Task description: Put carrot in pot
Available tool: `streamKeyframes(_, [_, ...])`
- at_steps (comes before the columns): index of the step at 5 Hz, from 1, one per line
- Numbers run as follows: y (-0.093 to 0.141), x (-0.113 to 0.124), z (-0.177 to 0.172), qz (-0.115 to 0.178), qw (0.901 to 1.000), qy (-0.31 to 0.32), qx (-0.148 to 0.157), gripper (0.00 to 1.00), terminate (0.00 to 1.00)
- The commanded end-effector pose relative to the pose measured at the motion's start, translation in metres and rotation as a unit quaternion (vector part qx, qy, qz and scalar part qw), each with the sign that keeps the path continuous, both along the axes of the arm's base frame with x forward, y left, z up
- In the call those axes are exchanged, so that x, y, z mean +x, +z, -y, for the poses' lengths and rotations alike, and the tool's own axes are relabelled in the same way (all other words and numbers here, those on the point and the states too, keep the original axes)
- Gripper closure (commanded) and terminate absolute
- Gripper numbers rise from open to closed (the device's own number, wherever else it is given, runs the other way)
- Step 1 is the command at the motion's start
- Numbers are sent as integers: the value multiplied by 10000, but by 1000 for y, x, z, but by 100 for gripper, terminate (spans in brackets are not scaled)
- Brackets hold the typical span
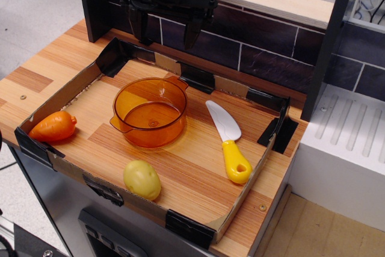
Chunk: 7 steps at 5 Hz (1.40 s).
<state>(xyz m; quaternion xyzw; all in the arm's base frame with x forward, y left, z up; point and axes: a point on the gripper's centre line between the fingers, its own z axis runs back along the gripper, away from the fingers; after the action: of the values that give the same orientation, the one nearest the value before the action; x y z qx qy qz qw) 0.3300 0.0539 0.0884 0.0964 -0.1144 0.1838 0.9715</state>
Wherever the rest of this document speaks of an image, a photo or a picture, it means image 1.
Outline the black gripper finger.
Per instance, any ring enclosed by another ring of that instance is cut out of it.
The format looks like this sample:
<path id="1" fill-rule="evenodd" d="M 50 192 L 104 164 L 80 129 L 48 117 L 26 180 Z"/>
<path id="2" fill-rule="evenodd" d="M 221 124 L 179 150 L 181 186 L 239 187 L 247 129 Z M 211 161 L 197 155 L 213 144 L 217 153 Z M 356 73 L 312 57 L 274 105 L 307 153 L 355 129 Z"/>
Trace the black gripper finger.
<path id="1" fill-rule="evenodd" d="M 153 41 L 146 36 L 148 14 L 133 5 L 130 5 L 128 8 L 128 15 L 131 30 L 135 38 L 146 46 L 151 45 Z"/>
<path id="2" fill-rule="evenodd" d="M 183 36 L 184 49 L 191 49 L 200 34 L 202 28 L 202 18 L 194 17 L 185 25 Z"/>

